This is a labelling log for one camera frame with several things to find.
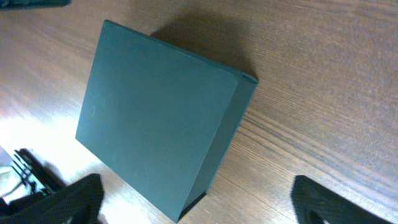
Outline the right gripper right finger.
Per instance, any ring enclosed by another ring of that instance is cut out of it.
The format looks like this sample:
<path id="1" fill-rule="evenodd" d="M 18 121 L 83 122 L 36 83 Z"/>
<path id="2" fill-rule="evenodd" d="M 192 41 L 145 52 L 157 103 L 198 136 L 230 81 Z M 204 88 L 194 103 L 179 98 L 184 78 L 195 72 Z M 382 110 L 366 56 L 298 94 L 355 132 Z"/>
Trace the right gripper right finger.
<path id="1" fill-rule="evenodd" d="M 305 175 L 297 175 L 290 193 L 299 224 L 390 224 Z"/>

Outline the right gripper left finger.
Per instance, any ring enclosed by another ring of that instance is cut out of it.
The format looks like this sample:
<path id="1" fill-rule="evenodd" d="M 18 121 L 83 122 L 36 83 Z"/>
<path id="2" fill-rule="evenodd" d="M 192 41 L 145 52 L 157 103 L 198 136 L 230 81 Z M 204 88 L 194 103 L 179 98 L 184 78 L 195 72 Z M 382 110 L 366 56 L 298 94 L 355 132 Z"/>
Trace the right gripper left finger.
<path id="1" fill-rule="evenodd" d="M 103 198 L 100 175 L 90 174 L 54 194 L 1 200 L 1 224 L 95 224 Z"/>

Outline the black box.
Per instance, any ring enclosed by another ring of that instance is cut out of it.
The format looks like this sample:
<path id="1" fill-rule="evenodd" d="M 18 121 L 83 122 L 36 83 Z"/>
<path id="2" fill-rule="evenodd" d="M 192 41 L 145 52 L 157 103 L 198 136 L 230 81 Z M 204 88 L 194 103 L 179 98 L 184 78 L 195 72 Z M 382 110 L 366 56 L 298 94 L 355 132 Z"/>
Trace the black box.
<path id="1" fill-rule="evenodd" d="M 177 222 L 209 191 L 257 84 L 106 20 L 75 137 Z"/>

